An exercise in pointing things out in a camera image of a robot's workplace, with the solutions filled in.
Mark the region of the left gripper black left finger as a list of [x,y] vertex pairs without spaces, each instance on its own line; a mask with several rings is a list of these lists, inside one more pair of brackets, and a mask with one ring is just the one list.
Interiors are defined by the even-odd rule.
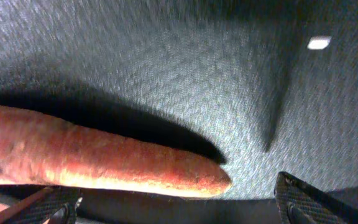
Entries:
[[46,193],[40,199],[9,217],[5,223],[8,224],[39,224],[50,220],[59,210],[63,209],[63,220],[61,223],[75,224],[76,208],[82,200],[79,189],[67,187],[53,187],[51,192]]

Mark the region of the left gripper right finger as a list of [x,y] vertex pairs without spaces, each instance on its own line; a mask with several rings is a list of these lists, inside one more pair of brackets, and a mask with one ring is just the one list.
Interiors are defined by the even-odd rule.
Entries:
[[282,223],[349,223],[352,208],[287,172],[279,172],[274,188]]

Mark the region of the orange carrot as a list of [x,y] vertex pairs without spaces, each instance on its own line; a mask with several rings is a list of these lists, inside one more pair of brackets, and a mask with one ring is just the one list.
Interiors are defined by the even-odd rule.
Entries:
[[232,181],[192,152],[0,105],[0,185],[25,184],[210,198]]

